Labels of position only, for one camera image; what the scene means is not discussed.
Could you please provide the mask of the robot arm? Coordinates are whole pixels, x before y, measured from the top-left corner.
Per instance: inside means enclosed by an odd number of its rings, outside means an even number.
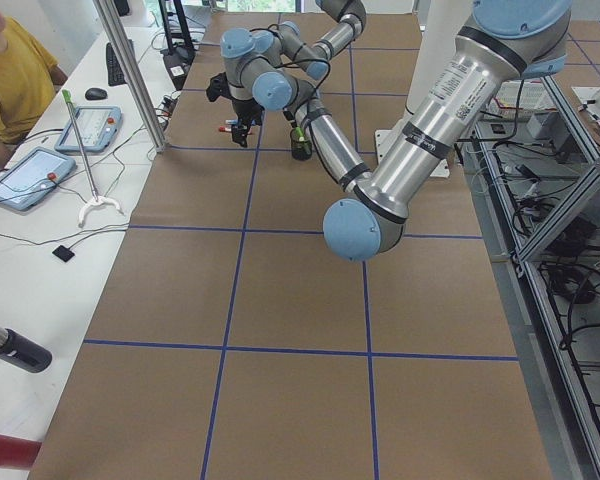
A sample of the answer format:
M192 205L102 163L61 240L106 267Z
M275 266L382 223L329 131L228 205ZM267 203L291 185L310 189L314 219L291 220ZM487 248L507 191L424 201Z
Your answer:
M551 75L565 61L568 1L476 1L455 37L455 54L429 93L369 170L329 119L312 84L265 63L243 84L267 110L289 109L309 131L327 171L347 196L325 213L332 252L364 261L393 248L416 192L479 111L508 80Z
M209 81L206 95L214 102L231 101L237 123L232 141L245 148L251 127L262 124L263 112L281 111L289 119L318 97L331 71L331 60L355 41L366 26L360 1L318 1L336 25L316 42L301 38L291 22L267 28L232 28L223 33L220 53L224 71Z

